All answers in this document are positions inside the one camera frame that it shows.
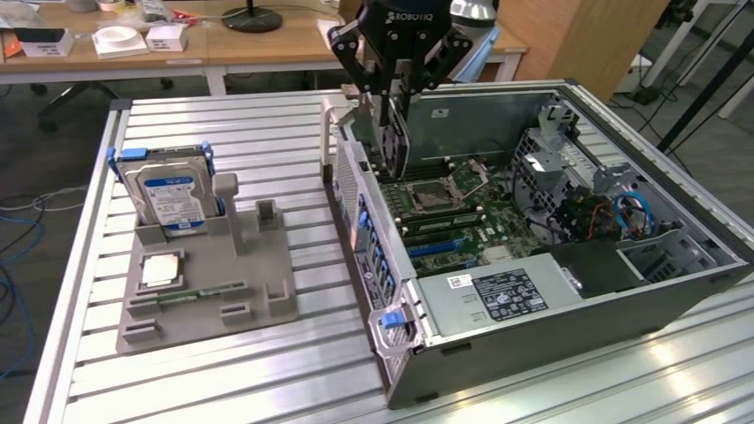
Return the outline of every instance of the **white tape roll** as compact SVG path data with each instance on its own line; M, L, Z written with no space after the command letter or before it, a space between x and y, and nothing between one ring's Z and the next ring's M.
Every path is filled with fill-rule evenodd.
M110 26L95 33L96 40L111 46L128 46L139 37L139 32L128 26Z
M126 7L126 0L96 0L100 11L120 11Z

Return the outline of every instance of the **wooden cabinet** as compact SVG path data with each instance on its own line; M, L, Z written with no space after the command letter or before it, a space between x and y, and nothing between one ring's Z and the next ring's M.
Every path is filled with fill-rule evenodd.
M515 80L575 78L613 96L669 0L501 0L498 21L529 45Z

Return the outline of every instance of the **hard drive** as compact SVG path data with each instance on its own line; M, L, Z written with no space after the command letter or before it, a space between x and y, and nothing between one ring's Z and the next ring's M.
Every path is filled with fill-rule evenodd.
M206 219L222 214L212 193L212 149L128 148L108 164L134 202L142 225L162 225L168 237L206 232Z

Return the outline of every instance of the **blue hard drive label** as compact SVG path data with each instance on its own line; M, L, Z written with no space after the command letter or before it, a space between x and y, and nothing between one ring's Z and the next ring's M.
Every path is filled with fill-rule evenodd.
M146 194L156 219L170 230L188 230L204 223L202 202L192 196L196 187L191 177L148 179Z

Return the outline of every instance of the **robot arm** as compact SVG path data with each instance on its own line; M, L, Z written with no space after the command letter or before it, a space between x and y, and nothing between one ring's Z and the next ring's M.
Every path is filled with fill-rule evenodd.
M389 97L398 94L401 114L410 99L435 89L473 47L453 27L451 0L365 0L357 19L329 33L330 47L362 93L382 98L379 125L389 125ZM369 60L359 62L359 36ZM394 80L399 80L394 92Z

